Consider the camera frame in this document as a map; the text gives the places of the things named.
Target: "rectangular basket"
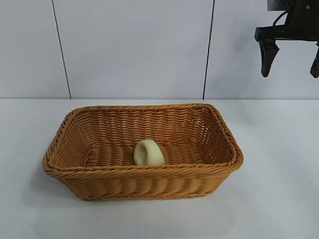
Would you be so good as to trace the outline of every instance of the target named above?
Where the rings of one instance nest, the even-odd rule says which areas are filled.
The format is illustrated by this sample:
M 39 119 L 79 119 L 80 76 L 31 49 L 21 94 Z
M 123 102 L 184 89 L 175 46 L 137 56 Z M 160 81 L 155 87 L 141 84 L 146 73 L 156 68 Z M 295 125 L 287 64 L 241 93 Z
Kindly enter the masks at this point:
M 157 141 L 165 165 L 134 165 L 146 138 Z M 43 169 L 84 200 L 181 199 L 214 192 L 242 163 L 211 105 L 95 106 L 66 116 Z

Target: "white table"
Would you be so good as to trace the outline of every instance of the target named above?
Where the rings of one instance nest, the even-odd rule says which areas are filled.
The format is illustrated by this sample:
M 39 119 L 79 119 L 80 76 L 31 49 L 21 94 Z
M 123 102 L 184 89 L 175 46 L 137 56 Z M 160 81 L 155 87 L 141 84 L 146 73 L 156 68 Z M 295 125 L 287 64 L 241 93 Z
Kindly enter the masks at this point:
M 42 171 L 74 108 L 186 102 L 0 100 L 0 238 L 318 239 L 319 101 L 205 101 L 245 162 L 204 198 L 85 202 Z

